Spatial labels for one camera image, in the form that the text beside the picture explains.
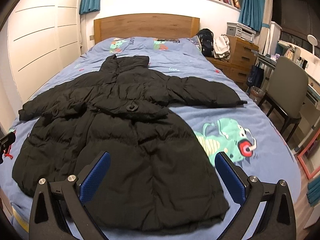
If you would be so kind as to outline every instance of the green cartoon character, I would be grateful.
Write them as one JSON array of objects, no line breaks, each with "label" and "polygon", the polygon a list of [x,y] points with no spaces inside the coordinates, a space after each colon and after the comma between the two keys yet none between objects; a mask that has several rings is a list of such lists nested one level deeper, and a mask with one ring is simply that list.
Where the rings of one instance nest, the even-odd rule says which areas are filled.
[{"label": "green cartoon character", "polygon": [[[218,152],[225,152],[235,163],[251,157],[257,148],[256,139],[247,128],[242,128],[236,120],[221,118],[217,121],[217,127],[221,136],[205,135],[208,126],[216,126],[214,123],[205,123],[202,127],[202,134],[194,132],[201,146],[214,166],[214,159]],[[253,144],[249,141],[246,132],[250,133]]]},{"label": "green cartoon character", "polygon": [[164,43],[165,43],[165,41],[155,40],[155,44],[153,46],[153,49],[168,49],[168,47],[165,46]]},{"label": "green cartoon character", "polygon": [[122,50],[119,49],[119,47],[123,44],[127,42],[126,40],[118,40],[118,39],[114,39],[113,42],[111,42],[111,45],[110,45],[110,52],[111,53],[119,53],[121,52]]}]

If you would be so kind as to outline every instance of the desk chair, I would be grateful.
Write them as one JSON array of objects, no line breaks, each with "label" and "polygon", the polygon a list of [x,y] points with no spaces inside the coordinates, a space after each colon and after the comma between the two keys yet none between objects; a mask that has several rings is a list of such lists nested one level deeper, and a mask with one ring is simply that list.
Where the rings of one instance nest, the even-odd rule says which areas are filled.
[{"label": "desk chair", "polygon": [[307,89],[307,73],[292,60],[280,57],[270,78],[269,88],[258,106],[260,107],[266,100],[271,104],[267,116],[271,114],[273,109],[281,114],[284,118],[284,125],[280,130],[281,135],[290,124],[294,123],[292,131],[285,140],[286,142],[289,141],[300,123],[301,115],[299,112],[306,97]]}]

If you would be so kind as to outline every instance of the wooden dresser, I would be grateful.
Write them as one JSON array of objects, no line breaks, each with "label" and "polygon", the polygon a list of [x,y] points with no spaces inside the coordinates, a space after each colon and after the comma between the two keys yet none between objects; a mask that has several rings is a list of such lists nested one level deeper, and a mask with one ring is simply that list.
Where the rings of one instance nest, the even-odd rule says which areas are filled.
[{"label": "wooden dresser", "polygon": [[228,62],[206,57],[216,68],[221,70],[228,78],[233,80],[238,87],[246,91],[245,84],[251,70],[251,66],[256,61],[256,56],[251,50],[259,50],[259,47],[241,38],[229,36],[230,59]]}]

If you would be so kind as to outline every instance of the blue duvet cover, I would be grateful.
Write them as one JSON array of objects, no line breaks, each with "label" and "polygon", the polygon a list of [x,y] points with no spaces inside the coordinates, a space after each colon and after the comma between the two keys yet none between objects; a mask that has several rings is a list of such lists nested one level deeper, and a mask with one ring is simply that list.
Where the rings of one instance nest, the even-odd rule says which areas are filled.
[{"label": "blue duvet cover", "polygon": [[[98,71],[106,57],[115,53],[118,57],[149,56],[149,67],[167,75],[196,76],[209,81],[222,82],[234,89],[242,100],[248,101],[248,104],[243,107],[220,109],[175,105],[171,106],[172,111],[181,116],[194,130],[212,165],[214,165],[215,154],[224,151],[248,175],[255,175],[263,182],[276,183],[279,179],[285,179],[295,202],[300,193],[300,171],[289,148],[270,120],[233,81],[202,56],[197,47],[197,38],[180,39],[179,41],[158,41],[157,39],[142,37],[125,40],[117,38],[104,40],[50,79],[32,98],[49,88],[70,81],[84,73]],[[20,122],[16,120],[14,122],[12,129],[15,130],[17,139],[10,150],[13,159],[6,157],[4,163],[0,166],[0,186],[14,209],[12,223],[25,238],[28,237],[24,230],[28,230],[32,199],[20,191],[16,182],[12,179],[11,173],[22,143],[36,121]],[[222,181],[221,184],[230,209],[224,221],[211,228],[173,236],[150,236],[137,231],[119,229],[103,229],[103,231],[110,240],[215,240],[239,209],[239,205],[232,201]],[[261,204],[244,239],[249,238],[254,232],[263,208],[264,204]],[[81,239],[75,225],[70,222],[69,226],[74,236]]]}]

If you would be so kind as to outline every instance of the trash can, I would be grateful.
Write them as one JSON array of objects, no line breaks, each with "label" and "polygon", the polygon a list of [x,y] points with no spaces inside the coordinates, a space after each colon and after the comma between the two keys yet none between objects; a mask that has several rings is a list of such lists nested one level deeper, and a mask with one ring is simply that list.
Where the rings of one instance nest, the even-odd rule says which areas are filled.
[{"label": "trash can", "polygon": [[260,100],[263,98],[265,92],[257,87],[251,87],[250,88],[250,95],[249,98],[252,99],[253,102],[256,104],[259,104]]}]

